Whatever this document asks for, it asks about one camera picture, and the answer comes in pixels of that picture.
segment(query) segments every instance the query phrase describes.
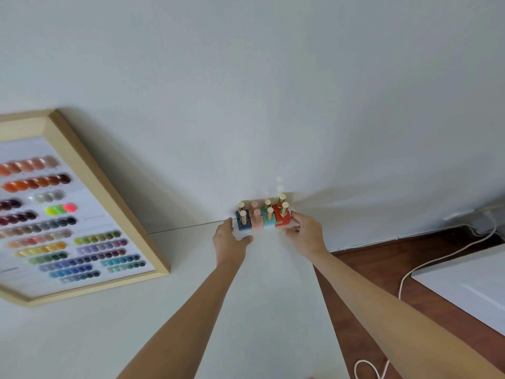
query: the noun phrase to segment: color chart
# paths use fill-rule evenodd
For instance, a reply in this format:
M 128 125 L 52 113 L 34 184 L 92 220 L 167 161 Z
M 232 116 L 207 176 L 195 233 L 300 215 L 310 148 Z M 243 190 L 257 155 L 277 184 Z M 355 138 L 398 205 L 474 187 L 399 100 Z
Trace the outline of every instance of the color chart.
M 44 136 L 0 142 L 0 245 L 0 288 L 28 301 L 156 271 Z

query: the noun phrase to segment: person's left arm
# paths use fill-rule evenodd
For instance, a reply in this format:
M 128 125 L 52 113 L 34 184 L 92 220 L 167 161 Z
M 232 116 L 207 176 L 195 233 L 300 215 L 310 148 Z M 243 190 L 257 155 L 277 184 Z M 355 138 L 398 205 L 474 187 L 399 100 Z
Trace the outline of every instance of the person's left arm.
M 224 297 L 245 258 L 251 235 L 237 241 L 232 220 L 214 238 L 217 267 L 187 302 L 154 334 L 118 379 L 194 378 L 211 337 Z

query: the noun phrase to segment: hand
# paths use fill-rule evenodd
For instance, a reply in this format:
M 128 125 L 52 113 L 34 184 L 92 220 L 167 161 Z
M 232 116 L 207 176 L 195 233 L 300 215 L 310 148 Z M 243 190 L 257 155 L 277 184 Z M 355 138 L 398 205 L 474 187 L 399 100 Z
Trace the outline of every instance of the hand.
M 291 211 L 291 217 L 300 223 L 300 226 L 284 229 L 283 232 L 293 241 L 296 251 L 309 260 L 318 254 L 328 254 L 321 223 L 295 211 Z
M 233 265 L 240 267 L 245 258 L 245 248 L 252 242 L 253 236 L 248 235 L 237 241 L 233 235 L 232 220 L 228 218 L 216 229 L 212 238 L 216 249 L 217 265 Z

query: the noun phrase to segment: person's right arm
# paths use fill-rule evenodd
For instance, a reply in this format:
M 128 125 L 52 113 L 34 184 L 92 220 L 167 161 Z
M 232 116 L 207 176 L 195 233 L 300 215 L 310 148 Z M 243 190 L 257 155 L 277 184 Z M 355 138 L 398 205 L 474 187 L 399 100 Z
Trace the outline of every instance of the person's right arm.
M 284 232 L 296 250 L 331 283 L 404 379 L 505 378 L 467 344 L 328 253 L 314 218 L 291 215 L 300 226 Z

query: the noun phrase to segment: framed nail color chart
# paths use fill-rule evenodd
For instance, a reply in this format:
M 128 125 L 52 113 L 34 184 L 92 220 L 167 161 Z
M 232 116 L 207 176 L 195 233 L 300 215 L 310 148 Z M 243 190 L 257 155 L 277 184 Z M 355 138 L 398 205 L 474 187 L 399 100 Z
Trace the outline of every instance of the framed nail color chart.
M 60 112 L 0 116 L 0 297 L 34 306 L 169 272 Z

